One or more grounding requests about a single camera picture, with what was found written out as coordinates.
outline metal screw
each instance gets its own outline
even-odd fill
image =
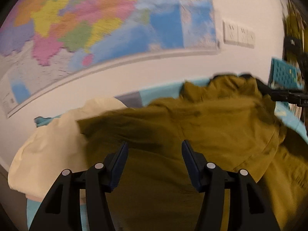
[[[216,167],[216,165],[213,163],[213,162],[209,162],[209,163],[207,163],[207,165],[206,165],[208,168],[210,168],[210,169],[213,169],[213,168],[215,168]]]
[[[245,170],[245,169],[241,169],[240,174],[243,175],[243,176],[246,176],[246,175],[248,175],[248,171]]]
[[[64,169],[63,171],[62,171],[62,175],[63,176],[68,176],[70,174],[70,171],[68,170],[68,169]]]
[[[101,169],[101,168],[104,167],[104,164],[102,164],[102,163],[100,162],[100,163],[95,164],[94,167],[95,167],[96,169]]]

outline black clamp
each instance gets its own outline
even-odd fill
[[[220,230],[226,188],[231,193],[228,231],[280,230],[270,205],[246,170],[226,172],[194,152],[188,141],[182,143],[182,155],[192,185],[205,192],[195,231]],[[30,231],[82,231],[80,189],[86,190],[90,230],[115,231],[105,193],[118,186],[127,156],[124,143],[117,153],[87,171],[62,171],[41,203]]]
[[[182,143],[182,156],[194,188],[204,194],[195,231],[219,231],[224,206],[224,190],[230,189],[228,231],[280,231],[276,218],[261,190],[248,173],[226,172],[204,155]]]
[[[128,146],[108,154],[103,163],[87,171],[72,173],[65,169],[58,176],[41,203],[29,231],[82,231],[80,189],[86,190],[87,214],[91,231],[115,231],[105,193],[118,186]]]
[[[308,107],[308,94],[300,90],[272,90],[270,97],[274,102],[288,102],[298,107]]]

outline beige towel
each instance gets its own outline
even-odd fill
[[[14,157],[8,176],[10,188],[43,199],[62,170],[87,170],[87,141],[76,120],[123,108],[126,106],[115,98],[92,99],[37,128]]]

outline world map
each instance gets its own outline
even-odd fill
[[[0,100],[9,114],[95,64],[196,47],[216,48],[212,0],[19,0],[0,28]]]

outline olive green jacket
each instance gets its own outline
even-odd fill
[[[127,230],[194,230],[203,195],[192,187],[181,155],[189,140],[222,169],[247,169],[271,202],[282,230],[308,205],[308,145],[274,115],[254,78],[217,77],[208,86],[186,82],[179,98],[112,111],[79,121],[88,138],[89,166],[129,144],[119,187],[107,199]],[[228,206],[229,194],[225,195]],[[226,230],[228,211],[224,212]]]

